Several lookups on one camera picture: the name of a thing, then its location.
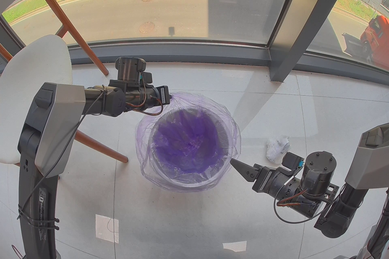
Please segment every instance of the red truck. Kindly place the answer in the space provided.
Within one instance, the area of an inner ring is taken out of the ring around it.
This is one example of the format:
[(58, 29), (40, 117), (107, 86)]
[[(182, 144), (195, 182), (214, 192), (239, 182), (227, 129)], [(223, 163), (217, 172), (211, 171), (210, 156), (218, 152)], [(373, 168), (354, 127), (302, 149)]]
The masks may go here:
[(346, 53), (368, 64), (389, 70), (389, 20), (382, 15), (370, 20), (360, 40), (343, 34)]

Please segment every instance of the cylindrical motor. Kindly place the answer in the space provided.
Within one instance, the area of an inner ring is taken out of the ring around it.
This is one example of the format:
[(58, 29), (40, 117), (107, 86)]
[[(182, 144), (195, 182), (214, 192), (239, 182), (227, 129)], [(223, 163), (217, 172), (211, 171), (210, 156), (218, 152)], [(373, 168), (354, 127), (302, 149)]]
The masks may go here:
[(329, 152), (314, 152), (308, 155), (300, 183), (301, 189), (306, 190), (304, 195), (323, 195), (328, 189), (336, 166), (337, 162)]
[(115, 68), (118, 70), (118, 80), (139, 83), (140, 73), (146, 70), (146, 62), (141, 58), (119, 57)]

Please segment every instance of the white tile floor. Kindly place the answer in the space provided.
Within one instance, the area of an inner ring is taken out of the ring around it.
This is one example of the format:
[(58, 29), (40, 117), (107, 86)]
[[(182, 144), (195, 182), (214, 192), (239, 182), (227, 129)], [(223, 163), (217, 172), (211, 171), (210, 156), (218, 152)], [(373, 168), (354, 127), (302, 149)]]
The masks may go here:
[[(114, 64), (107, 67), (105, 77), (93, 65), (74, 66), (74, 84), (107, 85), (116, 78)], [(361, 133), (389, 121), (389, 87), (373, 83), (305, 72), (273, 83), (267, 68), (250, 66), (149, 63), (147, 71), (154, 85), (201, 93), (225, 105), (242, 132), (242, 161), (270, 166), (266, 139), (288, 135), (291, 151), (302, 157), (333, 153), (338, 165), (332, 182), (340, 186)], [(56, 204), (56, 246), (63, 259), (331, 259), (356, 255), (378, 219), (385, 189), (368, 192), (348, 231), (337, 239), (324, 237), (314, 221), (281, 222), (273, 198), (252, 191), (234, 170), (208, 191), (162, 190), (140, 173), (134, 128), (141, 117), (88, 116), (82, 123), (82, 131), (127, 155), (129, 162), (74, 142)], [(11, 244), (24, 253), (16, 220), (18, 173), (14, 165), (0, 164), (1, 258), (16, 258)], [(280, 214), (303, 219), (290, 209)], [(119, 243), (96, 237), (96, 215), (119, 221)], [(223, 243), (242, 241), (247, 241), (246, 251), (223, 249)]]

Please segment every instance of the trash bag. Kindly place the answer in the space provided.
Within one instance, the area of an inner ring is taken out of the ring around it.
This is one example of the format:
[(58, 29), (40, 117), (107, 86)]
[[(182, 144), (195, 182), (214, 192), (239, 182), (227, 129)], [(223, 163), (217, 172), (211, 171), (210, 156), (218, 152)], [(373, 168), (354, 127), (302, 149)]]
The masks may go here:
[(240, 155), (240, 130), (225, 106), (199, 94), (174, 93), (162, 114), (142, 118), (135, 145), (148, 180), (170, 191), (202, 191), (216, 186), (230, 159)]

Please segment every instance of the truck wheel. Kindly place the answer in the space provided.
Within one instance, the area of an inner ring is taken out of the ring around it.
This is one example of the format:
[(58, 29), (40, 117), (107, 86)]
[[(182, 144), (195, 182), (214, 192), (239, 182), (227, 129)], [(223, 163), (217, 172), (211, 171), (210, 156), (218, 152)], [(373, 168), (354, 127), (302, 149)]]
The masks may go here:
[(366, 58), (367, 64), (372, 64), (372, 48), (368, 42), (365, 42), (362, 46), (362, 55)]

